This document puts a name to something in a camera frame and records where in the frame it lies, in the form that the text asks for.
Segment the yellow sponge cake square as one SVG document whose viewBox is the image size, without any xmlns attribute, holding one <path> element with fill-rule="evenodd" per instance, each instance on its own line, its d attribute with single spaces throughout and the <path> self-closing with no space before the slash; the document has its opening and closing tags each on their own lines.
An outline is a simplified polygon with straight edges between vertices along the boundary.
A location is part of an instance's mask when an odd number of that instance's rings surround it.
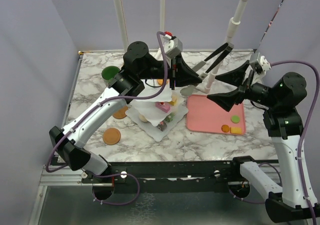
<svg viewBox="0 0 320 225">
<path fill-rule="evenodd" d="M 175 95 L 172 95 L 172 96 L 171 96 L 171 101 L 169 101 L 168 103 L 169 103 L 171 106 L 175 106 L 176 103 L 177 103 L 177 100 L 178 100 L 178 97 L 175 96 Z"/>
</svg>

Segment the three tier white stand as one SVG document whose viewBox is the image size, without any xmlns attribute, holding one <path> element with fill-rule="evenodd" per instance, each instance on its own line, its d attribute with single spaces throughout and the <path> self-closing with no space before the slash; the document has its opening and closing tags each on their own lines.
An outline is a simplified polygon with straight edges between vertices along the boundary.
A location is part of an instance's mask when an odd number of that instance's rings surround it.
<svg viewBox="0 0 320 225">
<path fill-rule="evenodd" d="M 180 96 L 178 91 L 174 91 L 170 88 L 169 80 L 167 80 L 163 91 L 154 98 L 137 100 L 134 99 L 130 103 L 130 108 L 125 112 L 126 115 L 136 123 L 142 130 L 144 130 L 150 137 L 156 142 L 160 142 L 168 133 L 177 126 L 178 122 L 188 113 L 188 108 L 185 105 L 185 100 Z M 175 106 L 170 107 L 170 111 L 165 113 L 156 107 L 156 102 L 171 101 L 172 95 L 177 96 L 177 103 Z M 174 113 L 173 121 L 166 122 L 167 115 Z M 139 115 L 143 115 L 148 122 L 142 122 Z M 157 125 L 160 122 L 166 122 L 167 129 L 160 131 Z"/>
</svg>

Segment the orange sandwich biscuit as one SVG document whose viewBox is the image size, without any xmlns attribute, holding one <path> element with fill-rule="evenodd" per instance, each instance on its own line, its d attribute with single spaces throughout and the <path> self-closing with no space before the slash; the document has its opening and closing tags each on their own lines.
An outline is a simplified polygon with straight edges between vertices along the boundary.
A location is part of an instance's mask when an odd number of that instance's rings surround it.
<svg viewBox="0 0 320 225">
<path fill-rule="evenodd" d="M 158 80 L 157 80 L 157 83 L 158 83 L 159 86 L 162 86 L 163 83 L 164 83 L 164 80 L 163 80 L 163 79 L 158 79 Z"/>
</svg>

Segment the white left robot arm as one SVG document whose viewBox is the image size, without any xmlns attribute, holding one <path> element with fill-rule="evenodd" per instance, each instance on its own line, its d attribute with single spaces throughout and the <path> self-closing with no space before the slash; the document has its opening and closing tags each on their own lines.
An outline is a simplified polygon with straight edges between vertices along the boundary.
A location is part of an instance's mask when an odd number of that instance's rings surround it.
<svg viewBox="0 0 320 225">
<path fill-rule="evenodd" d="M 53 153 L 63 159 L 61 168 L 69 167 L 73 171 L 84 169 L 93 174 L 97 181 L 106 182 L 111 175 L 108 162 L 100 155 L 85 150 L 89 138 L 115 112 L 133 100 L 150 100 L 159 96 L 165 89 L 149 96 L 140 96 L 145 89 L 144 80 L 163 79 L 173 87 L 184 87 L 201 82 L 180 54 L 175 65 L 167 63 L 164 47 L 160 47 L 163 60 L 155 59 L 145 42 L 131 43 L 123 55 L 123 66 L 105 88 L 99 98 L 78 118 L 63 128 L 54 126 L 49 131 Z"/>
</svg>

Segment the orange chip cookie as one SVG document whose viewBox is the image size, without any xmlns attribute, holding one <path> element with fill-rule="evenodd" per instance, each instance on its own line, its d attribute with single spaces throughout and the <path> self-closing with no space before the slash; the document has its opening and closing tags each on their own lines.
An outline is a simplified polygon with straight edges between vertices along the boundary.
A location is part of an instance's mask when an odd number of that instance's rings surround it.
<svg viewBox="0 0 320 225">
<path fill-rule="evenodd" d="M 221 126 L 221 131 L 223 133 L 229 133 L 230 132 L 230 127 L 228 125 L 224 124 L 224 125 Z"/>
</svg>

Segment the white round cake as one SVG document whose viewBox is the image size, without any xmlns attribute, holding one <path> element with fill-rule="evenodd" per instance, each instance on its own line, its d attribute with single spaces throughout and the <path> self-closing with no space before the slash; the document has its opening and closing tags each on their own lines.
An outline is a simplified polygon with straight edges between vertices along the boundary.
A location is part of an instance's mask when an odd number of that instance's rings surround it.
<svg viewBox="0 0 320 225">
<path fill-rule="evenodd" d="M 144 123 L 147 123 L 148 122 L 148 120 L 143 116 L 143 115 L 139 115 L 139 119 L 142 121 L 142 122 L 144 122 Z"/>
</svg>

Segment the green round biscuit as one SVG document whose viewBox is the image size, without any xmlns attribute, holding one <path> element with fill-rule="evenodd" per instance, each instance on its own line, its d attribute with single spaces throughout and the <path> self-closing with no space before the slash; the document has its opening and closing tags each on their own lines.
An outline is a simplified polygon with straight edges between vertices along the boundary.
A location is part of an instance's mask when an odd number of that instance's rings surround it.
<svg viewBox="0 0 320 225">
<path fill-rule="evenodd" d="M 230 120 L 234 123 L 234 124 L 238 124 L 240 122 L 240 117 L 237 115 L 233 115 Z"/>
</svg>

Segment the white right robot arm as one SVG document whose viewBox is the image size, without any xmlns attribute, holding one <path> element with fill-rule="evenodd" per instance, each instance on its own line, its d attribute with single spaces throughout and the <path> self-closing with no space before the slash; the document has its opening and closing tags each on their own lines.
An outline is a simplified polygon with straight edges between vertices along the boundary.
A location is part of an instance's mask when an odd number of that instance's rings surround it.
<svg viewBox="0 0 320 225">
<path fill-rule="evenodd" d="M 246 179 L 260 194 L 269 218 L 274 223 L 311 219 L 320 216 L 320 205 L 309 179 L 304 140 L 309 125 L 296 107 L 307 96 L 305 78 L 287 72 L 272 87 L 255 82 L 273 67 L 271 63 L 246 62 L 241 67 L 216 76 L 216 80 L 235 86 L 227 93 L 208 95 L 225 111 L 249 100 L 265 107 L 264 126 L 275 147 L 281 183 L 275 183 L 250 156 L 232 160 L 229 174 L 236 180 Z"/>
</svg>

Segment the pink cake slice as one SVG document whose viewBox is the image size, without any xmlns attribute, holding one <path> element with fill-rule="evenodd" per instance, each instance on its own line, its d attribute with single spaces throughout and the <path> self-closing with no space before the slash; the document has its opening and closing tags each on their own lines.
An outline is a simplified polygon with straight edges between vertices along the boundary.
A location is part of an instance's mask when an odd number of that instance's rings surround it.
<svg viewBox="0 0 320 225">
<path fill-rule="evenodd" d="M 171 110 L 171 105 L 168 102 L 156 102 L 155 106 L 164 113 L 168 113 Z"/>
</svg>

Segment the green swiss roll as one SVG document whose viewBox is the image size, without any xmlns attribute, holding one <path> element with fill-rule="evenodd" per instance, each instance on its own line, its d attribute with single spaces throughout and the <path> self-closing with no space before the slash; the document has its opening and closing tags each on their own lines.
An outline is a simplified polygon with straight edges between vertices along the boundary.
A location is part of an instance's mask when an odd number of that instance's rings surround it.
<svg viewBox="0 0 320 225">
<path fill-rule="evenodd" d="M 170 122 L 173 121 L 174 117 L 175 117 L 175 114 L 174 114 L 174 113 L 170 113 L 169 115 L 167 115 L 167 116 L 165 117 L 164 120 L 165 120 L 167 123 L 170 123 Z"/>
</svg>

